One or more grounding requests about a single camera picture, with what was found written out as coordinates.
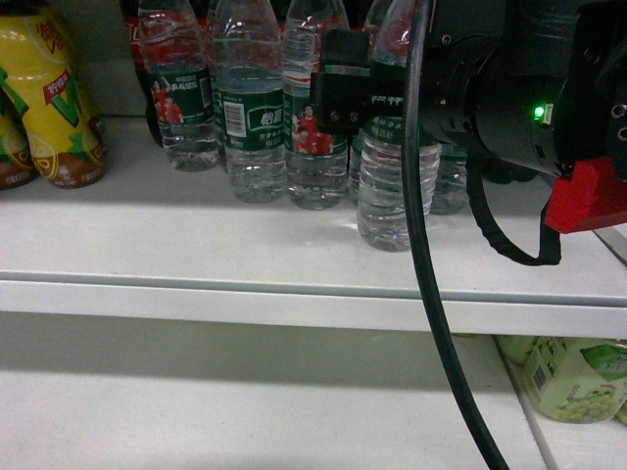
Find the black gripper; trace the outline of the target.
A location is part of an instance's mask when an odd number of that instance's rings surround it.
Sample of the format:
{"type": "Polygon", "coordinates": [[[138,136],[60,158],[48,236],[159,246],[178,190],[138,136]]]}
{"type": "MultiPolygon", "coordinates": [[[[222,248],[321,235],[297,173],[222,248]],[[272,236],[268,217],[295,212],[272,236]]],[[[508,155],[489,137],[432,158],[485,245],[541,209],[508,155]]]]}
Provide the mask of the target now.
{"type": "MultiPolygon", "coordinates": [[[[371,103],[393,116],[401,111],[410,55],[413,1],[394,1],[375,40],[371,103]]],[[[435,1],[425,34],[419,119],[435,139],[466,143],[475,133],[480,76],[504,32],[503,1],[435,1]]],[[[368,34],[328,29],[319,69],[311,74],[317,126],[329,134],[356,134],[366,121],[368,34]]]]}

